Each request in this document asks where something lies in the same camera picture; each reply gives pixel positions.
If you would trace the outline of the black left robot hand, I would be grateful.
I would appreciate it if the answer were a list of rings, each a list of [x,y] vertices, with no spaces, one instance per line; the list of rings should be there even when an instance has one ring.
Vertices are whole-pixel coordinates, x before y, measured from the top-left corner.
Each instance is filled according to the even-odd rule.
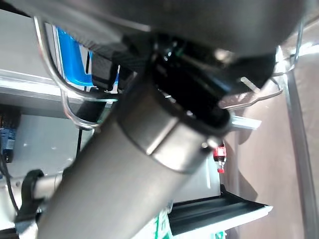
[[[3,0],[34,22],[65,114],[95,134],[48,197],[39,169],[21,185],[20,238],[130,239],[166,207],[231,129],[227,95],[261,88],[278,46],[314,0]],[[46,24],[136,76],[118,94],[85,92],[55,66]]]

